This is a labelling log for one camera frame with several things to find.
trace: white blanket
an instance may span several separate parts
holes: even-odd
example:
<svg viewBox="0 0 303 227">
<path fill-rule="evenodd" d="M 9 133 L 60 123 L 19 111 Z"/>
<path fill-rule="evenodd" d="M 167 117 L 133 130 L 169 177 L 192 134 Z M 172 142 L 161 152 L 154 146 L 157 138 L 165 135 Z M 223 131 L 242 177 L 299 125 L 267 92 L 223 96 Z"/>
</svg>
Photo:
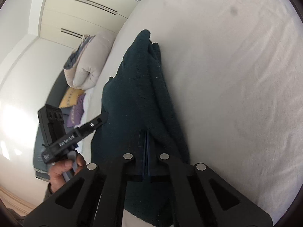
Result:
<svg viewBox="0 0 303 227">
<path fill-rule="evenodd" d="M 303 24 L 290 1 L 142 0 L 116 38 L 88 118 L 143 29 L 160 45 L 191 163 L 206 163 L 277 222 L 303 182 Z"/>
</svg>

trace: bed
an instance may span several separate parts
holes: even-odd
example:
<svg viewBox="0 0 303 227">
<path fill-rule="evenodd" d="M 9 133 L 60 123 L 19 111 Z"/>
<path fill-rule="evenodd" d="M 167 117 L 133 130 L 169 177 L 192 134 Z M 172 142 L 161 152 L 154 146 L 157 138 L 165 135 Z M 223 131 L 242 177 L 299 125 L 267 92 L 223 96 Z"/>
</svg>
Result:
<svg viewBox="0 0 303 227">
<path fill-rule="evenodd" d="M 142 0 L 91 91 L 86 121 L 143 29 L 160 45 L 191 164 L 206 163 L 276 223 L 303 183 L 303 24 L 290 0 Z M 87 161 L 92 136 L 81 148 Z M 129 213 L 123 221 L 144 226 Z"/>
</svg>

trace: human hand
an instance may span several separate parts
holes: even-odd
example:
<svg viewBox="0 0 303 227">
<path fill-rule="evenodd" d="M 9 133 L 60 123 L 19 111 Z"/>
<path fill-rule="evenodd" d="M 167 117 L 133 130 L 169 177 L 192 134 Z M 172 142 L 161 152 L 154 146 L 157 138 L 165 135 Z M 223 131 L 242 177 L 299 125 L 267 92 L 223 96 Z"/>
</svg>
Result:
<svg viewBox="0 0 303 227">
<path fill-rule="evenodd" d="M 83 167 L 86 165 L 86 161 L 84 160 L 83 156 L 77 153 L 76 162 L 78 164 L 77 171 L 75 175 L 80 172 Z M 72 169 L 73 161 L 71 159 L 60 160 L 53 165 L 49 171 L 48 175 L 50 177 L 50 184 L 51 184 L 51 191 L 55 193 L 59 188 L 61 188 L 66 182 L 63 178 L 62 173 L 68 172 Z"/>
</svg>

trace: round metal rivet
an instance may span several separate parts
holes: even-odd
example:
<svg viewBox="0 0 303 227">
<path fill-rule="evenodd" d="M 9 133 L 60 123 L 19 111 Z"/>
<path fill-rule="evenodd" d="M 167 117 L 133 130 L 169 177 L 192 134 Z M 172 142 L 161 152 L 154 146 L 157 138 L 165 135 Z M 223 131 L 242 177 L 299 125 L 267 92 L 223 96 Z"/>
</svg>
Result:
<svg viewBox="0 0 303 227">
<path fill-rule="evenodd" d="M 168 159 L 169 155 L 168 154 L 160 154 L 160 159 Z"/>
<path fill-rule="evenodd" d="M 132 158 L 132 154 L 131 153 L 126 153 L 123 155 L 124 159 L 131 159 Z"/>
<path fill-rule="evenodd" d="M 199 164 L 196 165 L 196 168 L 199 171 L 204 171 L 206 169 L 206 165 L 204 165 L 203 163 L 199 163 Z"/>
<path fill-rule="evenodd" d="M 87 165 L 87 169 L 89 170 L 95 170 L 97 168 L 97 165 L 95 163 L 89 163 Z"/>
</svg>

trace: white wall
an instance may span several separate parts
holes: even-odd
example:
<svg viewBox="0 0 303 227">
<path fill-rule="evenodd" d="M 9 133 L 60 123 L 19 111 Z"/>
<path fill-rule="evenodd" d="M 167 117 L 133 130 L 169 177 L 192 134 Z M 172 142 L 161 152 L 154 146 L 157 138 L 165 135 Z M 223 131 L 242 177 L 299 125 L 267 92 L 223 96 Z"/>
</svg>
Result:
<svg viewBox="0 0 303 227">
<path fill-rule="evenodd" d="M 42 202 L 47 185 L 35 178 L 32 165 L 37 111 L 72 50 L 37 39 L 0 89 L 0 184 L 34 205 Z"/>
<path fill-rule="evenodd" d="M 32 0 L 6 0 L 0 9 L 0 64 L 28 33 Z"/>
</svg>

